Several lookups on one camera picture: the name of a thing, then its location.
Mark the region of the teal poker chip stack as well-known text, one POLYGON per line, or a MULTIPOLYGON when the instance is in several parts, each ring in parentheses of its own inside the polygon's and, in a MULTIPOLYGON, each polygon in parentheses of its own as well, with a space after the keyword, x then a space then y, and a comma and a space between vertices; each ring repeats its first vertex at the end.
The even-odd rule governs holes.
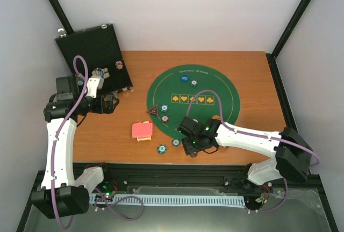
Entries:
POLYGON ((167 146, 165 144, 161 144, 157 147, 157 152, 159 154, 164 154, 167 152, 167 146))

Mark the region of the red triangular dealer button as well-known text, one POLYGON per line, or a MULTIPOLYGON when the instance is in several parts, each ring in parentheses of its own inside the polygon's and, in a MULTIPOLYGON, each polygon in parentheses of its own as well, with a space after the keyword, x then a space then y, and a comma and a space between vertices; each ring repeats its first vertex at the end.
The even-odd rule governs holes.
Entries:
POLYGON ((149 108, 147 110, 147 113, 158 116, 159 115, 159 108, 158 108, 158 106, 154 105, 153 107, 149 108))

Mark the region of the blue small blind button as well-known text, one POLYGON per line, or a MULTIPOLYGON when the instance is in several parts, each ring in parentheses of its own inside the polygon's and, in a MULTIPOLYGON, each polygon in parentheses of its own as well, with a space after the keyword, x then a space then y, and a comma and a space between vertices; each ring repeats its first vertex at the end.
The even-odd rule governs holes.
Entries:
POLYGON ((187 83, 189 81, 190 77, 188 75, 182 75, 180 77, 180 81, 183 83, 187 83))

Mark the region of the orange big blind button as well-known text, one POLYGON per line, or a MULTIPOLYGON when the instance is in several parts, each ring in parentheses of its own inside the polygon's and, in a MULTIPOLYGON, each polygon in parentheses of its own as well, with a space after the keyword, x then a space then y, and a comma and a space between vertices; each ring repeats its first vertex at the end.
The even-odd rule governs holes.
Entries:
POLYGON ((214 115, 214 116, 212 117, 212 119, 220 120, 220 116, 219 116, 219 115, 214 115))

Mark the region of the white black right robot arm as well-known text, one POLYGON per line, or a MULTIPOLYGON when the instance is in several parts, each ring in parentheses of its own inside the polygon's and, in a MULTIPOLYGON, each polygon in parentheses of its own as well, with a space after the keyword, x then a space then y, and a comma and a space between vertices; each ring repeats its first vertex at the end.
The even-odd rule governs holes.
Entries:
POLYGON ((236 147, 266 156, 266 161, 249 164, 243 179, 245 183, 260 186, 281 178, 294 183, 307 181, 313 150, 292 128, 266 132, 217 119, 203 124, 184 117, 177 131, 185 135, 182 144, 187 155, 212 147, 236 147))

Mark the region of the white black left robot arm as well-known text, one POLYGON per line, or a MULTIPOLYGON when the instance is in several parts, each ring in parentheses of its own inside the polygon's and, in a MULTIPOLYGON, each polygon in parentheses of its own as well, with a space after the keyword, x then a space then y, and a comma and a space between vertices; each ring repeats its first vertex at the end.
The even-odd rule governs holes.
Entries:
POLYGON ((111 114, 119 104, 115 95, 98 95, 104 80, 92 76, 82 81, 74 76, 56 79, 56 94, 44 109, 48 132, 47 163, 41 187, 31 194, 33 205, 49 219, 85 213, 97 187, 107 190, 112 177, 103 164, 92 164, 78 177, 73 173, 73 143, 78 116, 111 114))

